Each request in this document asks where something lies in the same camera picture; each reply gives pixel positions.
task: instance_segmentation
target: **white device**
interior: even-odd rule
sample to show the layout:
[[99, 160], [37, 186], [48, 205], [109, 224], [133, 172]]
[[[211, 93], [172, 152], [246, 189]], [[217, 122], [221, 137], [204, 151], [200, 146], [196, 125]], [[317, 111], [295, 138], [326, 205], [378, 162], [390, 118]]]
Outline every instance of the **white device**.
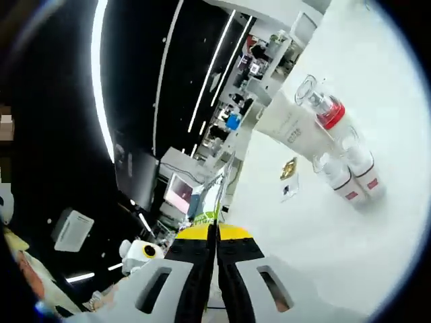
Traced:
[[161, 247], [150, 242], [135, 240], [130, 243], [124, 240], [120, 245], [120, 257], [123, 259], [122, 272], [124, 275], [132, 273], [154, 258], [163, 258]]
[[[311, 281], [290, 268], [280, 259], [270, 256], [241, 261], [234, 265], [244, 281], [251, 299], [256, 323], [302, 322], [302, 323], [360, 323], [366, 320], [354, 311], [325, 303]], [[111, 306], [104, 306], [95, 313], [80, 313], [65, 319], [68, 323], [173, 323], [181, 293], [191, 273], [193, 264], [166, 259], [154, 259], [120, 281]], [[279, 312], [274, 298], [262, 279], [260, 272], [269, 271], [281, 289], [286, 290], [292, 308]], [[151, 313], [138, 309], [138, 304], [149, 297], [149, 290], [161, 274], [168, 274]]]
[[13, 195], [10, 183], [0, 184], [0, 218], [3, 224], [8, 225], [13, 216]]
[[58, 220], [51, 237], [55, 241], [57, 251], [78, 252], [94, 220], [73, 209], [65, 209]]

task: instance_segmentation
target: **product box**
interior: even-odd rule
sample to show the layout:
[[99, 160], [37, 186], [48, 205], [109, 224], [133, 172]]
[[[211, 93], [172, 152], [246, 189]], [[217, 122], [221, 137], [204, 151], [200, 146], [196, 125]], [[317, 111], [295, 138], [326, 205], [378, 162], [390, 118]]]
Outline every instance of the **product box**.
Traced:
[[0, 141], [13, 141], [14, 126], [11, 107], [0, 105]]
[[79, 252], [93, 224], [93, 219], [80, 212], [65, 209], [51, 234], [55, 241], [54, 250]]

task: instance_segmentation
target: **white table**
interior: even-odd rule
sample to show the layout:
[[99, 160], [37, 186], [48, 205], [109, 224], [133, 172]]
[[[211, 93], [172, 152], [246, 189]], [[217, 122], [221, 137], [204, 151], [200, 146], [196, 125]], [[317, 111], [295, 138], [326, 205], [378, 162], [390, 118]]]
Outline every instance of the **white table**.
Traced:
[[424, 84], [398, 35], [363, 1], [333, 0], [282, 90], [310, 73], [346, 106], [387, 185], [361, 213], [298, 161], [300, 191], [281, 203], [281, 167], [296, 154], [253, 131], [228, 222], [299, 269], [329, 303], [371, 314], [421, 243], [430, 205], [430, 115]]

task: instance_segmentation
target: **led light strip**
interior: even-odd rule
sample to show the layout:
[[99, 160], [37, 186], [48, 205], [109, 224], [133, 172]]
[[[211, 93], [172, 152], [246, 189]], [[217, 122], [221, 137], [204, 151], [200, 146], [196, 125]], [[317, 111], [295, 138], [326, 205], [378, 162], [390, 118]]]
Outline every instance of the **led light strip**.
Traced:
[[115, 264], [114, 266], [111, 266], [108, 268], [109, 271], [113, 271], [114, 269], [120, 268], [123, 266], [123, 263], [120, 262], [119, 264]]
[[193, 150], [191, 151], [190, 157], [192, 157], [192, 158], [193, 158], [193, 156], [195, 155], [195, 152], [196, 152], [196, 148], [197, 148], [197, 144], [195, 144], [195, 145], [193, 146]]
[[105, 108], [102, 95], [102, 80], [100, 76], [100, 43], [102, 40], [103, 17], [105, 14], [108, 0], [99, 0], [94, 13], [92, 44], [91, 44], [91, 64], [92, 64], [92, 83], [94, 101], [96, 103], [97, 117], [99, 119], [100, 128], [102, 129], [103, 139], [108, 150], [109, 158], [114, 163], [114, 147], [110, 137], [108, 123], [106, 121]]
[[223, 42], [224, 38], [226, 37], [226, 32], [228, 32], [229, 26], [232, 23], [232, 20], [234, 19], [235, 13], [236, 13], [236, 10], [232, 11], [232, 13], [230, 14], [228, 23], [224, 27], [222, 37], [220, 37], [220, 40], [218, 41], [217, 47], [215, 48], [214, 56], [211, 60], [211, 63], [209, 64], [207, 75], [205, 76], [205, 79], [203, 81], [201, 92], [199, 93], [199, 97], [197, 98], [196, 106], [195, 106], [195, 109], [193, 111], [193, 115], [192, 115], [191, 120], [190, 120], [189, 129], [187, 130], [188, 133], [191, 132], [193, 123], [195, 121], [197, 109], [198, 109], [199, 104], [201, 103], [201, 100], [202, 100], [203, 91], [205, 90], [205, 88], [207, 86], [209, 75], [211, 74], [211, 70], [213, 69], [214, 63], [216, 61], [216, 57], [218, 55], [218, 52], [219, 52], [220, 47], [222, 45], [222, 42]]
[[253, 16], [250, 16], [250, 18], [248, 19], [248, 22], [246, 23], [246, 25], [244, 27], [244, 30], [242, 31], [242, 34], [241, 34], [240, 38], [238, 39], [238, 42], [236, 43], [234, 52], [232, 53], [232, 56], [230, 57], [228, 66], [226, 67], [226, 70], [223, 73], [222, 79], [218, 83], [217, 90], [215, 91], [216, 93], [214, 94], [213, 100], [211, 101], [211, 106], [213, 106], [214, 103], [216, 102], [216, 98], [217, 98], [217, 96], [218, 96], [218, 94], [220, 92], [220, 89], [222, 88], [223, 81], [224, 81], [224, 79], [226, 78], [226, 76], [228, 74], [230, 65], [234, 62], [235, 53], [238, 50], [239, 46], [241, 45], [241, 40], [243, 39], [243, 37], [244, 37], [244, 35], [245, 35], [246, 31], [247, 31], [247, 28], [250, 26], [252, 20], [253, 20]]
[[66, 282], [68, 283], [74, 283], [76, 281], [83, 281], [84, 279], [89, 279], [94, 277], [94, 273], [88, 273], [85, 275], [80, 275], [80, 276], [76, 276], [76, 277], [71, 277], [71, 278], [66, 278]]
[[150, 228], [150, 226], [148, 225], [147, 220], [145, 220], [145, 217], [143, 217], [142, 213], [138, 214], [138, 216], [139, 216], [139, 218], [141, 219], [141, 221], [142, 221], [143, 225], [145, 226], [145, 228], [146, 228], [149, 232], [151, 232], [151, 228]]
[[206, 121], [204, 121], [204, 122], [202, 123], [201, 130], [199, 131], [199, 136], [200, 136], [200, 135], [202, 135], [203, 130], [205, 129], [205, 125], [206, 125], [206, 124], [207, 124], [207, 122], [206, 122]]

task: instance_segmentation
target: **white bottle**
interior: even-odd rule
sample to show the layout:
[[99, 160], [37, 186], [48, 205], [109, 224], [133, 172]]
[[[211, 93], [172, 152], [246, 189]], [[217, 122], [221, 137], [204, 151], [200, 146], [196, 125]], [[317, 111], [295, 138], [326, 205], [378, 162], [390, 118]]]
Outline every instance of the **white bottle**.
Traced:
[[289, 101], [280, 90], [265, 109], [255, 130], [278, 140], [312, 162], [334, 142], [309, 111]]
[[362, 189], [372, 198], [378, 198], [385, 193], [383, 185], [374, 167], [374, 158], [371, 152], [358, 139], [355, 132], [341, 139], [345, 162], [354, 174], [356, 181]]
[[313, 161], [314, 171], [326, 178], [332, 189], [343, 200], [360, 206], [365, 203], [366, 195], [354, 180], [349, 168], [339, 159], [324, 153]]
[[353, 127], [344, 105], [335, 96], [327, 94], [312, 75], [308, 75], [296, 91], [295, 102], [315, 112], [319, 124], [335, 141], [345, 137]]

